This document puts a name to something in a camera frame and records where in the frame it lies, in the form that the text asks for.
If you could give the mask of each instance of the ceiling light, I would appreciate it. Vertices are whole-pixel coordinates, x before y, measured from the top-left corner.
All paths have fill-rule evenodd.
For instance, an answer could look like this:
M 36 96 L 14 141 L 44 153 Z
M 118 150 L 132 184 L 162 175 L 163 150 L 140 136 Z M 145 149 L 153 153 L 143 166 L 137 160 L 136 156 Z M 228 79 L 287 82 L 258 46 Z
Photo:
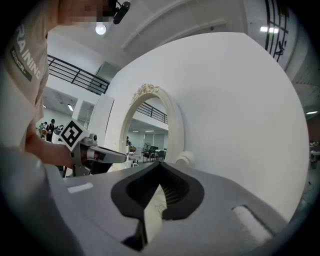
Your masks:
M 267 26 L 262 26 L 260 27 L 261 32 L 268 32 L 268 27 Z
M 106 31 L 107 31 L 107 28 L 103 24 L 97 24 L 95 27 L 95 32 L 99 35 L 103 35 L 104 33 L 106 33 Z
M 316 114 L 316 113 L 318 113 L 318 111 L 311 111 L 311 112 L 306 113 L 306 115 L 312 115 L 312 114 Z

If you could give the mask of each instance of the person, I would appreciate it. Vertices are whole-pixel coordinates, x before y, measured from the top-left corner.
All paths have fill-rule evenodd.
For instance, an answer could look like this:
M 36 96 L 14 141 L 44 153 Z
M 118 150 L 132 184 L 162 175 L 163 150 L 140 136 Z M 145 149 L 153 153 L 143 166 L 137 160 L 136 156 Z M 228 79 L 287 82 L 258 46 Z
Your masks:
M 46 127 L 46 131 L 48 132 L 47 135 L 46 135 L 46 141 L 47 142 L 51 142 L 52 133 L 54 132 L 54 130 L 55 130 L 55 120 L 52 119 L 51 123 L 49 125 L 47 125 L 47 127 Z
M 6 45 L 2 61 L 10 80 L 8 83 L 18 87 L 36 112 L 20 147 L 36 155 L 44 164 L 72 168 L 69 149 L 65 145 L 46 143 L 34 128 L 44 116 L 44 88 L 49 77 L 48 32 L 56 26 L 85 22 L 106 13 L 109 13 L 109 0 L 43 0 L 20 22 Z M 86 156 L 87 150 L 82 148 L 81 159 L 85 160 Z

